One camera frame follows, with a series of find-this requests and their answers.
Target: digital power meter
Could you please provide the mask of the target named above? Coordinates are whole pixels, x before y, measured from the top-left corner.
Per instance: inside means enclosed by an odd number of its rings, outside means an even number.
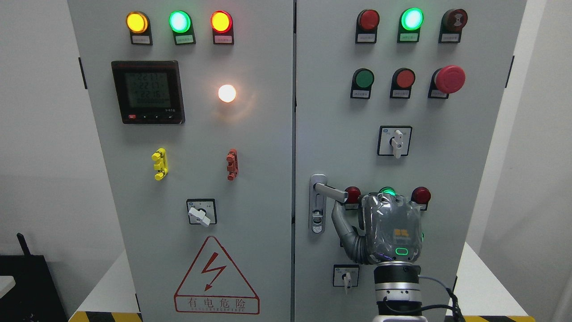
[[[178,62],[113,61],[117,100],[124,124],[182,124]]]

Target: green indicator light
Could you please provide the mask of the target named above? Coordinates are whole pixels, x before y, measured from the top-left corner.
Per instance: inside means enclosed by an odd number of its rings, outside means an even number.
[[[410,8],[401,15],[401,25],[405,30],[413,31],[421,28],[423,11],[420,8]]]
[[[356,75],[356,84],[361,88],[368,88],[374,83],[374,74],[369,70],[362,70]]]
[[[173,11],[169,16],[171,29],[176,33],[186,33],[190,28],[189,15],[181,10]]]
[[[379,190],[379,193],[396,195],[395,190],[392,187],[384,187],[381,190]]]
[[[407,248],[396,248],[395,253],[400,256],[407,256],[409,254],[409,250],[407,250]]]

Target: white switch handle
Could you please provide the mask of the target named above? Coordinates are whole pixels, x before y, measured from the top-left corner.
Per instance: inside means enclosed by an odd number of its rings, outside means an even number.
[[[349,272],[347,272],[341,276],[341,279],[344,281],[345,293],[348,294],[349,289],[352,288],[352,276],[350,275]]]
[[[206,216],[206,212],[193,207],[189,209],[189,219],[191,222],[198,222],[205,227],[210,225],[210,219]]]
[[[391,146],[394,149],[394,157],[395,159],[401,158],[401,150],[403,148],[403,133],[396,129],[395,136],[391,138]]]

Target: warning label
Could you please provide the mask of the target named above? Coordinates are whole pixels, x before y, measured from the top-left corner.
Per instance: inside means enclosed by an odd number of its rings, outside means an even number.
[[[215,236],[206,238],[174,302],[177,312],[260,313],[258,295]]]

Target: glowing white bulb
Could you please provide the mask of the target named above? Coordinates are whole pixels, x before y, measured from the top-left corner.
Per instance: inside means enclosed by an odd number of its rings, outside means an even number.
[[[236,89],[234,86],[227,84],[219,88],[219,99],[225,103],[230,103],[236,98]]]

